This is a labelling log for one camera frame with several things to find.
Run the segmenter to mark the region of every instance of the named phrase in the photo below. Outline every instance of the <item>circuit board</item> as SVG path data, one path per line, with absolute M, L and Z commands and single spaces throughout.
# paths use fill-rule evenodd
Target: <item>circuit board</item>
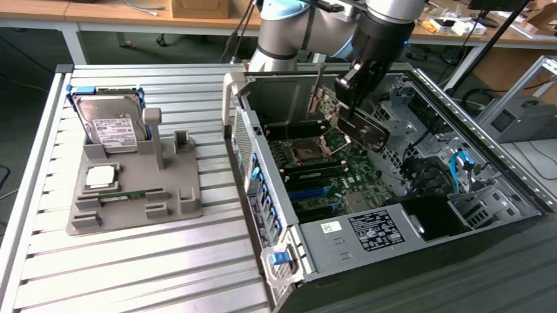
M 300 222 L 380 207 L 394 196 L 361 147 L 336 128 L 268 146 Z

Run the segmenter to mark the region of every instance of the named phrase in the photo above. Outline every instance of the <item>warning label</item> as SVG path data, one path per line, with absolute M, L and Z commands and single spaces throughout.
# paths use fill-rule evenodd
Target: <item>warning label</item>
M 93 119 L 93 124 L 105 148 L 137 145 L 130 119 Z
M 365 251 L 403 243 L 403 238 L 386 211 L 368 213 L 348 219 Z

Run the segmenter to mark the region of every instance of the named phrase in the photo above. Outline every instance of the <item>floor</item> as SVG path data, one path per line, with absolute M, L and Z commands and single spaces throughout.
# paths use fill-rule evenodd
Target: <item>floor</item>
M 60 32 L 42 29 L 0 29 L 5 38 L 24 53 L 26 53 L 50 71 L 57 64 L 70 63 L 70 56 Z M 125 39 L 132 48 L 120 48 L 116 34 L 105 32 L 82 32 L 84 50 L 90 64 L 158 64 L 158 63 L 215 63 L 223 51 L 225 37 L 205 37 L 193 35 L 166 35 L 166 47 L 160 47 L 154 39 L 157 34 L 128 33 Z M 249 58 L 256 46 L 256 39 L 244 40 L 240 57 Z M 427 53 L 428 60 L 418 62 L 400 57 L 422 68 L 436 81 L 446 68 L 438 58 L 440 47 L 432 46 Z M 297 60 L 305 60 L 305 54 Z M 33 85 L 40 89 L 49 88 L 52 74 L 33 64 L 20 52 L 5 42 L 0 41 L 0 98 L 3 110 L 0 114 L 0 165 L 10 168 L 10 175 L 0 195 L 17 189 L 24 174 L 26 157 L 30 151 L 36 127 L 41 116 L 46 93 L 38 89 L 24 87 L 6 79 Z M 480 82 L 470 78 L 460 92 L 476 87 Z M 0 200 L 0 224 L 7 222 L 10 207 L 16 196 Z

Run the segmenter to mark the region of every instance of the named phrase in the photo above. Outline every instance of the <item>blue cable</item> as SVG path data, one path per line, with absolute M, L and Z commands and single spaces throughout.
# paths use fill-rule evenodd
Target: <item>blue cable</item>
M 460 193 L 460 187 L 458 186 L 458 176 L 455 174 L 455 159 L 460 157 L 463 162 L 467 162 L 470 164 L 475 164 L 474 160 L 470 157 L 470 153 L 467 151 L 456 151 L 452 156 L 451 156 L 451 160 L 450 160 L 450 169 L 451 169 L 451 176 L 452 176 L 452 180 L 454 180 L 454 184 L 455 184 L 455 193 L 459 194 Z

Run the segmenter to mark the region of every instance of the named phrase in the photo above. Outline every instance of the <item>blue latch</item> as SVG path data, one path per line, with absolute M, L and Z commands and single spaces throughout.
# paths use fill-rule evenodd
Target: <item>blue latch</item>
M 288 251 L 284 252 L 275 252 L 271 254 L 271 265 L 280 265 L 280 264 L 287 264 L 289 263 L 291 258 L 289 258 L 289 253 Z
M 251 171 L 251 179 L 255 179 L 257 177 L 259 172 L 260 172 L 259 167 L 253 168 L 253 171 Z
M 94 86 L 84 86 L 76 88 L 76 95 L 94 95 Z

